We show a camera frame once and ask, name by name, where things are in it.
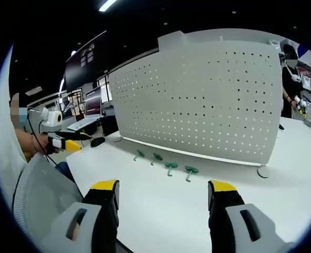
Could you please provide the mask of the person's left hand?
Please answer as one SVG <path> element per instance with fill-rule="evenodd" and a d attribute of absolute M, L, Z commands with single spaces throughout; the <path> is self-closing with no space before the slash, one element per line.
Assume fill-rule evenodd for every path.
<path fill-rule="evenodd" d="M 48 141 L 48 135 L 45 133 L 40 133 L 38 135 L 33 135 L 33 143 L 36 152 L 41 154 L 53 154 L 59 153 L 59 149 L 50 145 Z"/>

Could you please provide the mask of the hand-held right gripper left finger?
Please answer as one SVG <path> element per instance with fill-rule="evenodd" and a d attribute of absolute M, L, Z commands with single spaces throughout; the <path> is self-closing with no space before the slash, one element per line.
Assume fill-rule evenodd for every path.
<path fill-rule="evenodd" d="M 119 180 L 94 184 L 51 224 L 42 244 L 47 252 L 116 252 Z"/>

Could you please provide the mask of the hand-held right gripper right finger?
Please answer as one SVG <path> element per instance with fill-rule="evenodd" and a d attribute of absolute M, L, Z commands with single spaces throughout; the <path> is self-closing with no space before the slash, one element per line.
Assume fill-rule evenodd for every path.
<path fill-rule="evenodd" d="M 283 241 L 275 223 L 229 183 L 208 182 L 208 211 L 212 252 L 290 252 L 296 245 Z"/>

